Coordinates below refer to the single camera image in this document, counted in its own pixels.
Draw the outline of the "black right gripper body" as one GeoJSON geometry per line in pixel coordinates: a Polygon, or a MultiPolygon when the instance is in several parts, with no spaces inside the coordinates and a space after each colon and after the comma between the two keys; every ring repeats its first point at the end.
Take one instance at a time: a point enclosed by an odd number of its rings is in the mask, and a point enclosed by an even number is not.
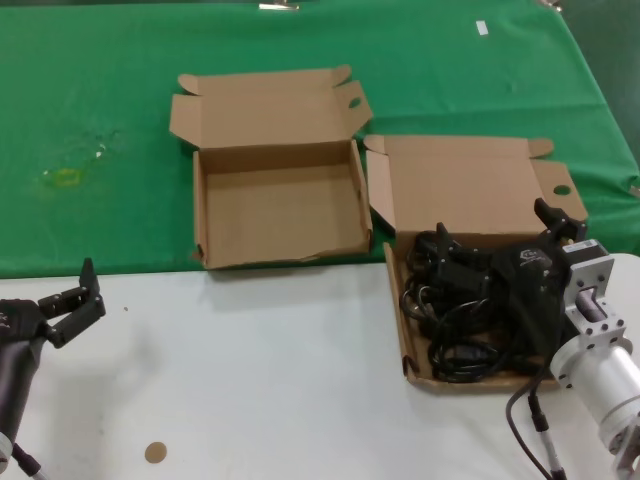
{"type": "Polygon", "coordinates": [[[497,250],[492,269],[511,323],[529,352],[548,364],[565,335],[566,240],[550,233],[497,250]]]}

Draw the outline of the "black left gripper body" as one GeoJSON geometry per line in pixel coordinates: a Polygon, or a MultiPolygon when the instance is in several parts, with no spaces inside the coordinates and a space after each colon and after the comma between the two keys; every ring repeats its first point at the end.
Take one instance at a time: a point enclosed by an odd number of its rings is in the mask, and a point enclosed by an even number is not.
{"type": "Polygon", "coordinates": [[[43,302],[1,301],[1,433],[8,439],[17,437],[50,318],[43,302]]]}

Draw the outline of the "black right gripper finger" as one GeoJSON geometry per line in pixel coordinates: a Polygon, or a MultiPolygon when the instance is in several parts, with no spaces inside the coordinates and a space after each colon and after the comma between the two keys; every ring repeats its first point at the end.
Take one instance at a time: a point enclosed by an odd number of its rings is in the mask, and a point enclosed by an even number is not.
{"type": "Polygon", "coordinates": [[[542,198],[534,202],[534,212],[544,224],[537,241],[547,246],[564,246],[586,239],[587,226],[584,221],[571,218],[563,209],[551,207],[542,198]]]}
{"type": "Polygon", "coordinates": [[[439,280],[477,297],[498,295],[499,281],[493,260],[495,248],[465,247],[456,241],[442,222],[435,230],[435,264],[439,280]]]}

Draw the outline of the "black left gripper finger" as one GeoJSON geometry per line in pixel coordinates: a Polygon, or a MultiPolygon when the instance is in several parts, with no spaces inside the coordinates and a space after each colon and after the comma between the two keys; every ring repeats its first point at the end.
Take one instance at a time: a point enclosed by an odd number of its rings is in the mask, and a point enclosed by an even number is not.
{"type": "Polygon", "coordinates": [[[38,302],[46,320],[60,317],[55,325],[46,324],[45,338],[60,349],[106,315],[100,284],[91,258],[83,262],[79,286],[38,302]]]}

